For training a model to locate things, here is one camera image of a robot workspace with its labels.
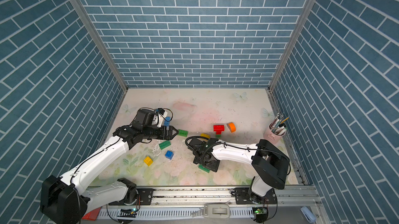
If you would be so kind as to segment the long red lego brick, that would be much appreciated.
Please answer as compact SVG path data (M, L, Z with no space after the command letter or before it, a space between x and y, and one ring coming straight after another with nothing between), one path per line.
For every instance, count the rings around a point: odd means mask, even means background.
M215 132L223 132L224 131L224 125L214 125L213 130Z

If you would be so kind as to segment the orange round lego piece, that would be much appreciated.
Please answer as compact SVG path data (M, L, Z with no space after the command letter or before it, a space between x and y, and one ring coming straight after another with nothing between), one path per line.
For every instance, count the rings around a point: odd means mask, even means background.
M229 129L230 132L236 131L236 125L233 122L227 123L227 128Z

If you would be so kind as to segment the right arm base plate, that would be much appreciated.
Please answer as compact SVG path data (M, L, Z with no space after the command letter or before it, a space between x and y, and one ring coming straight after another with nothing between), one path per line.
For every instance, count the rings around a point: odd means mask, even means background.
M253 193L249 187L237 187L234 188L230 194L235 197L237 205L248 205L248 204L276 204L277 197L274 189L270 189L265 196L261 197Z

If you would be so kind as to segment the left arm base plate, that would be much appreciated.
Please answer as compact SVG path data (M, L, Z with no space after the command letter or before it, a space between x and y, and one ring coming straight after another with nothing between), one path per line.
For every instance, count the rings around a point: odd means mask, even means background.
M121 205L121 206L138 206L138 205L150 205L153 197L154 189L152 188L139 188L129 189L127 195L120 201L109 203L109 205Z

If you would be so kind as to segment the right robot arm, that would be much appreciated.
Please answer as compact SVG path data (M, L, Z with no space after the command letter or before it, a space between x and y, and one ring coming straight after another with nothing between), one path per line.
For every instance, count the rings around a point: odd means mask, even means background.
M285 188L291 171L290 159L267 140L257 144L239 145L202 136L191 136L185 140L194 155L194 164L217 172L221 161L233 161L251 165L257 173L246 193L235 190L232 194L238 204L251 201L255 204L276 204L275 189Z

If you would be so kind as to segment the long green lego brick front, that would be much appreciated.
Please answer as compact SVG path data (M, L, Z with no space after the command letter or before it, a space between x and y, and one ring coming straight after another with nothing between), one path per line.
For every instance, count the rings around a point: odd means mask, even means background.
M198 168L199 169L201 169L201 170L203 170L203 171L205 171L205 172L207 172L207 173L209 173L210 172L210 169L208 169L208 168L205 168L204 166L202 166L201 164L198 166Z

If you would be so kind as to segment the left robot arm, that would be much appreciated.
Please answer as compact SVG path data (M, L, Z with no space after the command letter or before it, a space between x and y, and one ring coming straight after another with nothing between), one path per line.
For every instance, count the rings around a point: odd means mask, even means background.
M117 158L136 144L152 140L172 140L178 134L163 122L171 112L167 108L140 108L132 122L118 127L92 155L59 177L49 176L42 183L39 210L56 224L76 224L87 213L113 202L138 205L137 185L120 178L107 186L89 190L89 185Z

